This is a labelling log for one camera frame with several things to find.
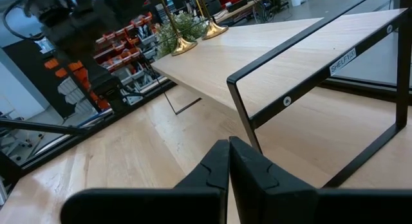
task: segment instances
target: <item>wooden table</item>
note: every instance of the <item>wooden table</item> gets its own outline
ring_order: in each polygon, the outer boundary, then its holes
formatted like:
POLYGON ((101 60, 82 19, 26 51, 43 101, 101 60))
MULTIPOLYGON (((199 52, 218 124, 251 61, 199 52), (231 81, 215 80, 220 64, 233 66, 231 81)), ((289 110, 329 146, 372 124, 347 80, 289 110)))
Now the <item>wooden table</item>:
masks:
POLYGON ((229 12, 227 9, 222 10, 221 12, 219 12, 218 14, 215 15, 215 20, 216 23, 220 23, 222 21, 226 21, 229 18, 234 17, 235 15, 240 14, 241 12, 244 12, 250 8, 252 8, 253 6, 256 5, 256 3, 258 1, 262 1, 262 0, 255 0, 255 1, 248 1, 247 5, 233 11, 233 12, 229 12))
MULTIPOLYGON (((237 82, 243 101, 229 91, 228 77, 320 19, 231 28, 214 39, 199 40, 183 55, 156 61, 153 68, 226 113, 239 114, 252 146, 261 151, 255 129, 396 29, 407 13, 402 9, 339 17, 237 82)), ((368 146, 366 155, 358 155, 355 167, 347 165, 327 185, 343 183, 399 132, 398 125, 368 146)))

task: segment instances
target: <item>metal rod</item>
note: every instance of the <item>metal rod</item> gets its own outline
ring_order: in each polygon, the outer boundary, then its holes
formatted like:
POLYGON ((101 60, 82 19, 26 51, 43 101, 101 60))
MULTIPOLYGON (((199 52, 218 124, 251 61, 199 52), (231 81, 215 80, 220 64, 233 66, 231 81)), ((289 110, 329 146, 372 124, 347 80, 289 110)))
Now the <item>metal rod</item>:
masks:
MULTIPOLYGON (((412 6, 412 0, 400 0, 401 8, 412 6)), ((408 17, 405 25, 398 30, 398 69, 397 69, 397 119, 398 127, 407 124, 407 106, 409 97, 409 79, 411 74, 412 18, 408 17)))
POLYGON ((196 4, 198 5, 198 8, 199 8, 199 11, 200 11, 201 16, 202 16, 202 17, 205 17, 205 15, 203 14, 203 11, 201 10, 200 4, 199 4, 199 0, 195 0, 195 1, 196 1, 196 4))
POLYGON ((365 150, 357 155, 347 166, 340 170, 323 188, 336 188, 342 185, 356 170, 364 165, 375 153, 382 149, 393 137, 399 133, 400 129, 393 124, 365 150))
MULTIPOLYGON (((145 61, 145 64, 146 64, 147 68, 148 68, 149 70, 151 70, 151 71, 156 75, 156 72, 155 72, 155 70, 153 69, 152 65, 150 65, 150 62, 149 62, 146 58, 144 58, 144 61, 145 61)), ((157 81, 158 85, 160 86, 160 88, 162 89, 162 84, 160 83, 158 77, 156 78, 156 81, 157 81)), ((195 105, 197 102, 199 102, 199 101, 201 100, 201 98, 198 98, 198 99, 196 99, 195 101, 191 102, 190 104, 186 105, 185 107, 181 108, 180 110, 176 111, 176 110, 174 109, 172 103, 170 102, 169 97, 166 95, 166 90, 163 92, 163 94, 165 95, 166 100, 167 100, 167 102, 169 103, 169 105, 170 105, 170 107, 172 108, 173 113, 174 113, 175 115, 179 115, 180 113, 182 113, 183 111, 185 111, 187 108, 195 105)))
POLYGON ((232 95, 246 134, 249 137, 250 144, 254 149, 263 154, 262 149, 260 148, 259 140, 250 122, 249 115, 247 114, 245 104, 240 96, 238 86, 236 84, 228 84, 227 86, 229 87, 230 94, 232 95))
POLYGON ((205 0, 200 0, 200 2, 201 2, 201 5, 203 6, 203 8, 205 9, 205 13, 206 13, 206 15, 207 15, 207 19, 211 19, 211 15, 210 15, 210 13, 209 13, 209 10, 207 9, 207 7, 206 7, 206 3, 205 3, 205 0))
POLYGON ((170 25, 171 25, 173 31, 175 32, 175 34, 176 34, 178 37, 180 37, 180 36, 181 36, 181 35, 180 35, 180 32, 178 31, 177 25, 176 25, 176 23, 174 22, 174 20, 173 20, 173 18, 172 18, 172 15, 171 15, 171 13, 170 13, 170 11, 169 11, 169 7, 167 7, 167 5, 166 5, 166 3, 165 3, 165 0, 160 0, 160 2, 162 3, 163 8, 164 8, 164 10, 165 10, 165 12, 166 12, 166 15, 167 15, 167 17, 168 17, 169 20, 170 20, 170 25))
POLYGON ((0 127, 30 131, 44 131, 49 133, 60 133, 69 135, 82 135, 85 131, 87 131, 87 129, 84 128, 64 127, 51 124, 39 124, 35 122, 10 120, 7 118, 0 118, 0 127))

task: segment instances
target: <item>gold vase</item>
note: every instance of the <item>gold vase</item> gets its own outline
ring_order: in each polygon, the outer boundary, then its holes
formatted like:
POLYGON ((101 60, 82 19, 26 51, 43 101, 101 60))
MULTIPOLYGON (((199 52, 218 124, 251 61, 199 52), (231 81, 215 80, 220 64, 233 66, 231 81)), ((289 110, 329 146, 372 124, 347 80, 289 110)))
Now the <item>gold vase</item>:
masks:
POLYGON ((198 45, 197 41, 189 42, 189 41, 186 41, 183 37, 178 37, 178 45, 176 46, 176 49, 172 52, 172 56, 177 56, 182 53, 185 53, 193 49, 197 45, 198 45))
POLYGON ((207 19, 209 20, 209 25, 207 26, 207 32, 201 39, 202 40, 211 39, 213 37, 217 37, 218 35, 226 32, 229 29, 229 27, 228 26, 218 26, 212 19, 209 13, 209 10, 206 7, 205 0, 200 0, 200 1, 203 6, 203 9, 205 10, 204 13, 207 15, 207 19))
POLYGON ((181 33, 180 33, 179 30, 177 29, 177 25, 176 25, 176 23, 174 22, 174 20, 173 20, 173 18, 172 18, 172 15, 171 15, 171 13, 170 13, 170 11, 169 11, 169 8, 167 7, 165 1, 164 1, 164 0, 160 0, 160 2, 162 3, 163 9, 165 10, 167 17, 168 17, 169 20, 170 20, 170 25, 171 25, 171 27, 172 27, 172 29, 173 29, 173 32, 174 32, 174 33, 176 34, 176 36, 178 37, 176 49, 171 53, 171 55, 172 55, 172 56, 177 56, 177 55, 180 55, 180 54, 182 54, 182 53, 185 53, 185 52, 193 49, 196 45, 198 45, 197 41, 189 42, 189 41, 186 41, 186 40, 182 37, 181 33))

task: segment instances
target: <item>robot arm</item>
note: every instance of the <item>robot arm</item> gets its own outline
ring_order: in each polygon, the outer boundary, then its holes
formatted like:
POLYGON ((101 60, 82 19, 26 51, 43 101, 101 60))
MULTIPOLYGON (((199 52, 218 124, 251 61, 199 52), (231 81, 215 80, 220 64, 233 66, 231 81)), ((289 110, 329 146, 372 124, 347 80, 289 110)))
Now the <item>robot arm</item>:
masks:
POLYGON ((91 89, 117 112, 127 107, 120 93, 123 85, 91 55, 95 51, 95 40, 129 24, 140 14, 145 1, 18 0, 5 11, 3 22, 12 34, 22 39, 38 41, 46 37, 55 48, 54 56, 61 62, 80 60, 88 71, 91 89), (24 37, 7 25, 7 13, 19 4, 23 4, 26 16, 34 15, 42 23, 41 34, 24 37))

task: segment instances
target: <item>workbench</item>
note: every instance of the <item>workbench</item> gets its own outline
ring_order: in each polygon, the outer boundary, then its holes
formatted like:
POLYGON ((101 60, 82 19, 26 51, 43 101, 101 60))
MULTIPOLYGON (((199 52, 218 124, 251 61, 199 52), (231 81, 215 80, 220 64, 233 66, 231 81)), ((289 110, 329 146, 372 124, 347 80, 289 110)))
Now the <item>workbench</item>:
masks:
POLYGON ((233 11, 229 12, 227 9, 222 10, 221 12, 217 13, 214 15, 216 23, 219 24, 222 21, 226 21, 227 19, 230 19, 236 15, 239 15, 242 12, 247 11, 248 9, 251 9, 253 6, 255 6, 258 2, 262 0, 254 0, 254 1, 248 1, 247 5, 233 11))

